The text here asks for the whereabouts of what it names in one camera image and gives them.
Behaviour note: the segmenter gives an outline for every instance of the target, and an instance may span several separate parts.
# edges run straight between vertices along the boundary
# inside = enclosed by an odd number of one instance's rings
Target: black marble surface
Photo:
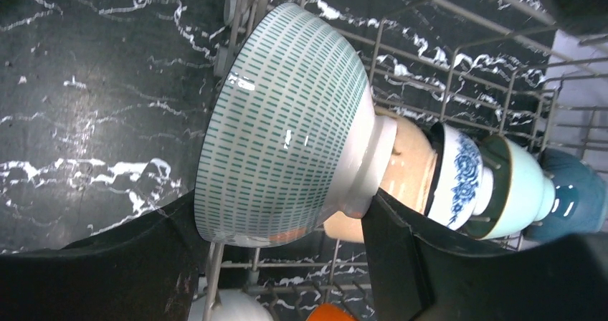
[[[272,0],[274,4],[289,0]],[[412,0],[309,0],[306,9],[370,39],[378,20]],[[452,0],[513,27],[538,26],[501,2]],[[537,5],[536,0],[524,0]],[[194,187],[196,164],[215,96],[212,63],[228,31],[224,0],[0,0],[0,252],[57,249],[162,207]],[[434,5],[391,19],[385,42],[449,64],[459,44],[494,35]],[[553,34],[535,37],[551,46]],[[372,47],[353,43],[369,64]],[[381,52],[379,66],[441,86],[446,74]],[[498,43],[465,50],[459,68],[502,85],[542,53]],[[539,87],[531,71],[516,87]],[[382,75],[374,92],[438,110],[429,93]],[[488,102],[503,95],[464,80],[452,90]],[[531,110],[530,100],[514,99]],[[407,109],[422,123],[429,117]],[[493,110],[457,98],[448,113],[497,124]],[[508,126],[531,120],[510,115]],[[262,251],[265,261],[322,261],[333,241],[322,233]],[[365,260],[362,245],[343,244],[341,258]],[[340,267],[336,279],[365,280],[366,270]],[[326,279],[327,267],[263,269],[260,283]],[[293,301],[286,298],[286,310]],[[373,311],[368,310],[368,317]]]

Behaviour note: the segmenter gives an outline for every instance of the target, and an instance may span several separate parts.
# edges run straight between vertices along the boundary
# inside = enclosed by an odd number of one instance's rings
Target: white bowl with green pattern
[[[268,247],[337,211],[361,218],[395,135],[395,121],[374,113],[353,47],[314,14],[282,4],[222,86],[199,161],[196,227],[207,241]]]

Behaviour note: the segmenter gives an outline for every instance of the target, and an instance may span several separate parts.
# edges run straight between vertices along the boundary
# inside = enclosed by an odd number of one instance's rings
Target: bowl rim
[[[437,151],[437,163],[435,164],[435,170],[433,172],[433,179],[431,182],[431,189],[429,190],[429,198],[427,199],[426,209],[424,210],[425,216],[429,216],[429,214],[430,214],[431,208],[434,203],[434,193],[437,190],[437,187],[438,187],[439,182],[441,181],[441,177],[442,177],[441,170],[443,168],[443,163],[444,163],[443,161],[445,158],[445,132],[446,132],[445,129],[446,129],[446,127],[452,128],[453,130],[456,130],[458,133],[462,133],[462,134],[466,135],[469,139],[471,139],[473,142],[475,142],[466,133],[462,132],[461,129],[452,127],[451,125],[447,124],[447,122],[437,121],[431,127],[431,134],[434,135],[433,141],[431,142],[431,146],[433,147],[433,149],[435,149]],[[481,184],[481,180],[482,180],[482,176],[483,176],[483,167],[484,167],[483,161],[481,163],[481,167],[482,167],[482,170],[480,171],[480,175],[478,177],[479,184]],[[477,199],[478,199],[478,197],[475,196],[475,198],[474,198],[475,203],[477,202]]]
[[[433,205],[435,198],[435,191],[439,185],[439,176],[441,175],[441,167],[443,166],[443,151],[445,149],[445,130],[441,122],[436,122],[429,129],[429,142],[431,148],[435,150],[437,154],[437,160],[435,163],[435,170],[433,171],[433,179],[431,180],[431,186],[429,187],[429,196],[427,197],[427,205],[424,206],[424,215],[429,216],[431,212],[431,206]]]

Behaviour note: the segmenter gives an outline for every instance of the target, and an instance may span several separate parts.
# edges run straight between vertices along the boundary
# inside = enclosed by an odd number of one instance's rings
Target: blue and white bowl
[[[437,187],[426,215],[433,221],[452,230],[460,228],[473,214],[481,214],[488,206],[489,198],[481,193],[484,176],[481,153],[475,142],[466,134],[449,125],[437,123],[431,132],[442,143],[441,162],[437,162],[435,174],[439,174]]]

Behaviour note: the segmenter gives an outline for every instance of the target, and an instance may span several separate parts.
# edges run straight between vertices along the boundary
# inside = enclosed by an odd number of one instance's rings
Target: orange bowl
[[[330,303],[323,303],[313,311],[306,321],[356,321],[342,309]]]

